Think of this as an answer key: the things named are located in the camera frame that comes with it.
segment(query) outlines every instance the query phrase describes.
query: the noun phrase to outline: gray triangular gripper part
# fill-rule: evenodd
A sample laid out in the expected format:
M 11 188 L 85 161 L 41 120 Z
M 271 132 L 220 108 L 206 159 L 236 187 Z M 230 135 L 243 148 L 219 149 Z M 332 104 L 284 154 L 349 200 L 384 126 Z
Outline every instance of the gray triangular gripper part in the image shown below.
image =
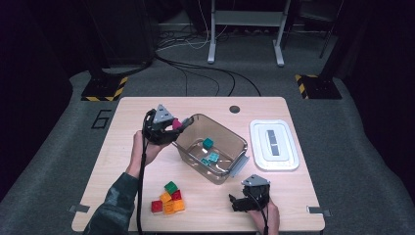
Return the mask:
M 159 105 L 153 123 L 162 123 L 171 119 L 174 119 L 174 116 L 163 105 Z
M 269 181 L 262 178 L 261 176 L 253 174 L 251 177 L 247 178 L 246 180 L 242 181 L 241 183 L 243 185 L 246 185 L 246 186 L 260 186 L 260 185 L 269 184 Z

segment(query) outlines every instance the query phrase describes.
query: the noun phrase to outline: black curtain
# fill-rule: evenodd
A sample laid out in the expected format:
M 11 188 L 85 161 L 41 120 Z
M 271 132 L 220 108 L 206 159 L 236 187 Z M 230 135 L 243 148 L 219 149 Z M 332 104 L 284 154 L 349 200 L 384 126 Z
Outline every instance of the black curtain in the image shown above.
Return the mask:
M 57 24 L 53 15 L 48 20 Z M 64 57 L 57 56 L 63 52 L 54 48 L 49 33 L 45 33 L 45 26 L 49 25 L 42 26 L 26 2 L 1 1 L 0 22 L 3 110 L 0 199 L 3 199 L 67 107 L 72 92 L 69 78 L 83 69 L 77 66 L 69 72 L 71 69 L 63 66 Z M 55 30 L 56 34 L 63 32 L 60 27 Z
M 366 135 L 415 202 L 414 11 L 413 1 L 370 4 L 366 30 L 344 83 Z
M 69 76 L 86 71 L 79 42 L 72 25 L 81 30 L 94 60 L 101 68 L 109 63 L 100 43 L 96 26 L 85 7 L 84 0 L 25 0 L 27 7 L 50 44 L 54 54 Z

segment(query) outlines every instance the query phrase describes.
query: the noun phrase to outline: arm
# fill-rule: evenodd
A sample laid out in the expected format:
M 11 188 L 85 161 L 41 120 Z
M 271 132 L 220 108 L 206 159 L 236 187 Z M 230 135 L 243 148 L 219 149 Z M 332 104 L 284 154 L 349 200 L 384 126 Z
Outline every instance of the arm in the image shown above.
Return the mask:
M 278 230 L 280 228 L 280 212 L 278 211 L 278 207 L 272 202 L 271 199 L 269 199 L 269 203 L 263 211 L 265 214 L 268 214 L 268 235 L 278 235 Z M 263 221 L 261 211 L 248 211 L 248 213 L 253 218 L 256 228 L 259 230 L 260 234 L 263 235 L 265 223 Z
M 86 225 L 83 234 L 128 234 L 130 218 L 134 212 L 134 201 L 138 190 L 143 135 L 137 131 L 131 151 L 131 159 L 126 171 L 119 177 L 107 193 L 104 203 L 97 208 Z M 146 165 L 167 145 L 147 146 Z

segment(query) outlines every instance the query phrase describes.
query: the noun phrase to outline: plastic container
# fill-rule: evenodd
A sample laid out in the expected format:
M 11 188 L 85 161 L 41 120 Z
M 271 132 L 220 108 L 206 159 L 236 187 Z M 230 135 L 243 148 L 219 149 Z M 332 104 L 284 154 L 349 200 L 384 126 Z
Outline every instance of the plastic container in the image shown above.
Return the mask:
M 247 162 L 247 141 L 209 117 L 196 114 L 192 119 L 194 122 L 173 145 L 186 164 L 212 183 L 222 184 L 230 175 L 235 176 Z M 207 138 L 213 141 L 209 149 L 203 145 Z M 207 164 L 211 153 L 219 155 L 218 161 Z

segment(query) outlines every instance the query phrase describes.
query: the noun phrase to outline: wooden table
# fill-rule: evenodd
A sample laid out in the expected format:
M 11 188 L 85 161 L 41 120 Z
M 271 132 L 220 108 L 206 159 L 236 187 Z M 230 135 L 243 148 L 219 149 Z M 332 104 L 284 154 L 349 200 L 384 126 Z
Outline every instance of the wooden table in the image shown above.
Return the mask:
M 204 114 L 242 136 L 249 143 L 250 160 L 234 178 L 215 185 L 185 164 L 173 145 L 161 151 L 146 167 L 144 177 L 143 231 L 148 232 L 239 232 L 256 231 L 245 212 L 234 212 L 228 194 L 242 198 L 241 181 L 257 174 L 271 181 L 270 196 L 279 207 L 281 231 L 320 231 L 325 222 L 322 215 L 310 214 L 306 206 L 319 207 L 317 197 L 300 148 L 287 103 L 279 97 L 136 97 L 119 101 L 115 116 L 100 155 L 85 189 L 81 204 L 90 207 L 87 213 L 77 212 L 72 223 L 74 231 L 82 231 L 95 209 L 105 199 L 108 189 L 128 166 L 133 134 L 142 128 L 145 113 L 163 104 L 176 118 Z M 229 111 L 240 107 L 238 114 Z M 292 172 L 265 172 L 254 163 L 250 123 L 254 119 L 282 119 L 290 127 L 300 158 L 300 166 Z M 151 202 L 173 181 L 182 192 L 186 210 L 164 215 L 151 213 Z M 129 229 L 136 231 L 136 214 Z

